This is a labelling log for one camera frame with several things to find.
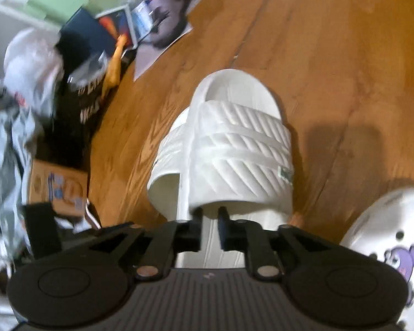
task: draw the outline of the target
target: purple cartoon print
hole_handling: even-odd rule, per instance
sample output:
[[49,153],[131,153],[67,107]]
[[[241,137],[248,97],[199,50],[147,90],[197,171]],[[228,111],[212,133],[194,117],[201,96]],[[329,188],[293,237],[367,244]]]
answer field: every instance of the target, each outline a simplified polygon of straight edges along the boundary
[[414,300],[414,290],[410,281],[414,270],[414,244],[411,245],[409,250],[402,246],[397,246],[392,250],[387,250],[385,252],[385,262],[402,274],[408,283],[409,296],[406,306],[410,306]]

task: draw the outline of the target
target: cardboard box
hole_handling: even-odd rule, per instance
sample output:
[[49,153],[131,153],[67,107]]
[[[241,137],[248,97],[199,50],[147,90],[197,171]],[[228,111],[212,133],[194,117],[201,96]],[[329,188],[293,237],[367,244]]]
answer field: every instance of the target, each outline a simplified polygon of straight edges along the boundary
[[35,160],[29,204],[51,202],[57,214],[82,217],[87,198],[87,173]]

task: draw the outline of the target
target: metal screw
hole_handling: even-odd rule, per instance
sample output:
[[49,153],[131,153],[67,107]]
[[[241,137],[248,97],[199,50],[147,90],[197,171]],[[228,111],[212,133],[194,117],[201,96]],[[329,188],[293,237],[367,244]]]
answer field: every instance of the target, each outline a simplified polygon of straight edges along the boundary
[[141,277],[153,277],[158,275],[159,270],[155,266],[141,266],[136,273]]
[[265,266],[261,266],[258,270],[257,270],[258,274],[262,277],[274,277],[279,275],[279,269],[275,266],[271,266],[271,265],[265,265]]

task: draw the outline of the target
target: paper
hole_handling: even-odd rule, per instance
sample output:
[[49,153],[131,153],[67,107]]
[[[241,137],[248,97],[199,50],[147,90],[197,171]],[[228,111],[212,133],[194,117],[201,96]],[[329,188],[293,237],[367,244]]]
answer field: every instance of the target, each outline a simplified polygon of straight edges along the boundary
[[[187,15],[193,11],[193,9],[199,4],[201,0],[192,0],[190,2],[189,7],[187,8]],[[182,36],[188,34],[190,31],[193,30],[193,26],[188,23],[186,29],[182,32],[182,34],[172,42],[170,46],[172,46],[176,41],[178,41]],[[155,61],[161,56],[166,50],[170,47],[164,49],[157,49],[150,44],[140,44],[138,46],[138,51],[136,53],[136,60],[135,60],[135,74],[133,80],[136,81],[141,75],[146,72],[154,63]]]

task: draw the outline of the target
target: wood grain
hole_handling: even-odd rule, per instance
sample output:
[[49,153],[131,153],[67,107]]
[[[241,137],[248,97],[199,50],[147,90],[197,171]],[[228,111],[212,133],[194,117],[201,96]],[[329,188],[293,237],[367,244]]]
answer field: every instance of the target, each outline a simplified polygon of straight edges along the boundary
[[203,0],[194,31],[122,81],[92,144],[103,224],[164,221],[145,186],[159,142],[208,74],[239,68],[292,131],[292,223],[339,241],[387,191],[414,185],[414,0]]

